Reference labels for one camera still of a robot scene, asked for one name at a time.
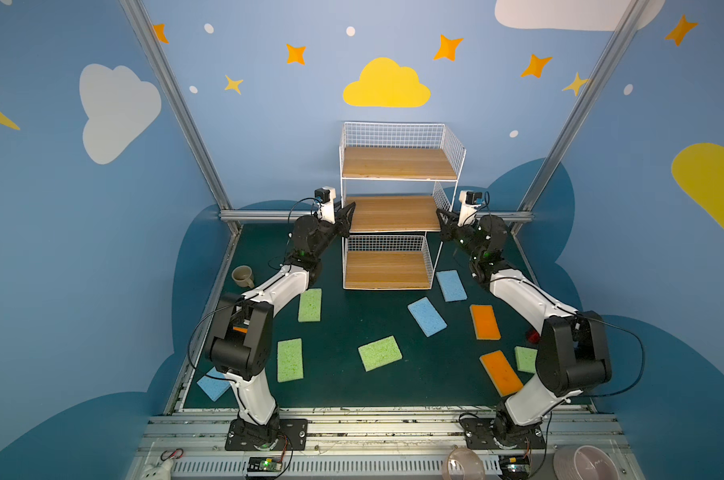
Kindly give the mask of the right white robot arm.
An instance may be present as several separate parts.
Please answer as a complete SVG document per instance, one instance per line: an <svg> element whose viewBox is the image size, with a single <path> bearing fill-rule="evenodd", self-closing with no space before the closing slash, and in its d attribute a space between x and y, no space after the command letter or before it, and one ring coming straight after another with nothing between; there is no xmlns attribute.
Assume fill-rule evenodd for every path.
<svg viewBox="0 0 724 480"><path fill-rule="evenodd" d="M540 289L504 256L506 222L486 215L462 221L437 210L440 236L469 255L472 278L520 314L539 334L535 374L499 407L495 428L509 436L539 426L567 399L612 379L607 333L602 317L580 312Z"/></svg>

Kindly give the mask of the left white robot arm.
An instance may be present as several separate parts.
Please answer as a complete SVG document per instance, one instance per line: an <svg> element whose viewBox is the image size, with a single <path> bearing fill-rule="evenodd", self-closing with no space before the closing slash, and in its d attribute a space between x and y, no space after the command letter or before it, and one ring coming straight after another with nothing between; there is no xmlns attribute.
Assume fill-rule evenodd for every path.
<svg viewBox="0 0 724 480"><path fill-rule="evenodd" d="M269 442L279 429L275 398L265 367L272 350L275 316L312 287L321 273L321 257L338 237L350 236L354 202L329 202L318 213L294 223L292 250L278 272L217 310L205 339L203 355L224 376L238 403L237 427Z"/></svg>

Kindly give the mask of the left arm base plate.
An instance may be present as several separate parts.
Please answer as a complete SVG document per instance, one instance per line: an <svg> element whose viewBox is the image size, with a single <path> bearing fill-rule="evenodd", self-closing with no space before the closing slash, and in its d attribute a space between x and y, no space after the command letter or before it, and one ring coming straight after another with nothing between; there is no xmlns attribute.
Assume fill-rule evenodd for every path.
<svg viewBox="0 0 724 480"><path fill-rule="evenodd" d="M277 419L266 425L257 425L237 418L229 426L224 449L275 451L287 447L288 451L303 451L307 430L307 419Z"/></svg>

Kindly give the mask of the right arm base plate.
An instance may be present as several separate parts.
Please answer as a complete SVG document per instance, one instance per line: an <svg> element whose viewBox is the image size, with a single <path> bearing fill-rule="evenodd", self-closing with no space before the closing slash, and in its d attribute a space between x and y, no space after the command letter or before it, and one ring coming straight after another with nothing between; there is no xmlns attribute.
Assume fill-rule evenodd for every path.
<svg viewBox="0 0 724 480"><path fill-rule="evenodd" d="M462 416L458 420L466 445L472 450L544 449L546 441L541 424L518 426L511 420Z"/></svg>

